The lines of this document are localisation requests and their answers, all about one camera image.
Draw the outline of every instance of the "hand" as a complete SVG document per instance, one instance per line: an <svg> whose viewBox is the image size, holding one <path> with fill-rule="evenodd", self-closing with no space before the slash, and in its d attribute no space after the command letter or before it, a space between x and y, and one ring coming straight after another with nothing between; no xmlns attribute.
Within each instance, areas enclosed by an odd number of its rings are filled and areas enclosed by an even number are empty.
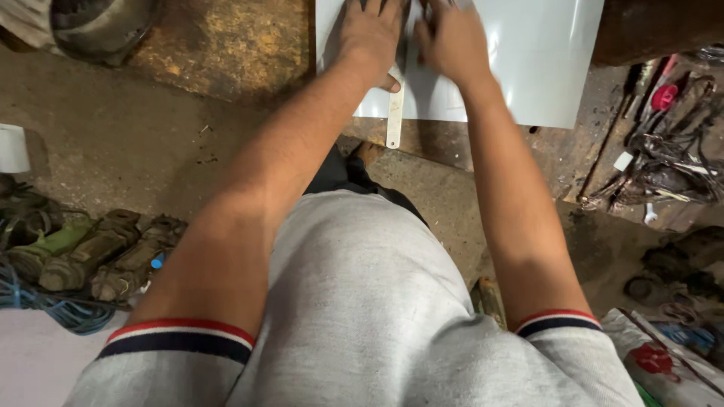
<svg viewBox="0 0 724 407"><path fill-rule="evenodd" d="M461 10L447 0L429 3L432 21L415 23L415 37L424 62L460 89L492 77L485 31L475 6Z"/></svg>
<svg viewBox="0 0 724 407"><path fill-rule="evenodd" d="M395 63L402 14L402 0L387 0L384 8L382 0L368 0L364 10L360 0L347 0L337 63L355 67L370 88L399 92L399 82L387 71Z"/></svg>

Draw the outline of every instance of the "blue rope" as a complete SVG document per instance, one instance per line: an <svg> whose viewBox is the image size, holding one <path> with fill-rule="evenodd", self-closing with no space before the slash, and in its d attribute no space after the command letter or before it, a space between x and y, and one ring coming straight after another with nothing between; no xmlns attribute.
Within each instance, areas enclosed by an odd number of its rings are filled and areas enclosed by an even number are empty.
<svg viewBox="0 0 724 407"><path fill-rule="evenodd" d="M86 306L39 293L18 277L7 259L0 258L0 309L7 308L42 309L76 335L90 335L102 330L115 314L110 307Z"/></svg>

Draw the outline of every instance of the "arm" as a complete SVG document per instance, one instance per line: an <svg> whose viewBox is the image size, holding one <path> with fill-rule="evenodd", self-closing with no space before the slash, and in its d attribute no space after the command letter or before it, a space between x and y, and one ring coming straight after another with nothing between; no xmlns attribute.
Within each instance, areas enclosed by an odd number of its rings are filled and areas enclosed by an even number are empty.
<svg viewBox="0 0 724 407"><path fill-rule="evenodd" d="M435 36L426 22L417 23L416 35L426 62L455 82L465 101L480 214L508 326L546 310L590 314L545 180L490 72L477 11L436 0L431 6Z"/></svg>
<svg viewBox="0 0 724 407"><path fill-rule="evenodd" d="M387 76L402 7L348 2L336 63L284 105L235 157L127 325L161 318L210 319L256 336L277 228L299 199L345 123Z"/></svg>

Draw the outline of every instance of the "black pants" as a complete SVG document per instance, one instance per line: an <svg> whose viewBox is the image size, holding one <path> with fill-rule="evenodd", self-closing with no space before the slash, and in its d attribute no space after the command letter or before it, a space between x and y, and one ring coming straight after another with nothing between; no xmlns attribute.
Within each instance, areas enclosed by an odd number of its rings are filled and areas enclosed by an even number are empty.
<svg viewBox="0 0 724 407"><path fill-rule="evenodd" d="M417 208L400 191L384 188L369 178L364 169L364 161L357 156L345 159L335 144L319 167L314 179L304 191L320 193L328 190L351 190L356 193L376 193L388 201L400 205L418 217L425 226L429 227Z"/></svg>

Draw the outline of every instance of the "foot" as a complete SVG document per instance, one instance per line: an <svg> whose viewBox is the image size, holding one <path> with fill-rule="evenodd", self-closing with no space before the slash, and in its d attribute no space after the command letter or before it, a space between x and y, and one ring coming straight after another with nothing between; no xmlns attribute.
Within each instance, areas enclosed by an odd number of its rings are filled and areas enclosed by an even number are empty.
<svg viewBox="0 0 724 407"><path fill-rule="evenodd" d="M386 148L383 146L363 141L352 154L361 158L362 161L364 161L364 167L368 168L375 160L384 154L385 150Z"/></svg>

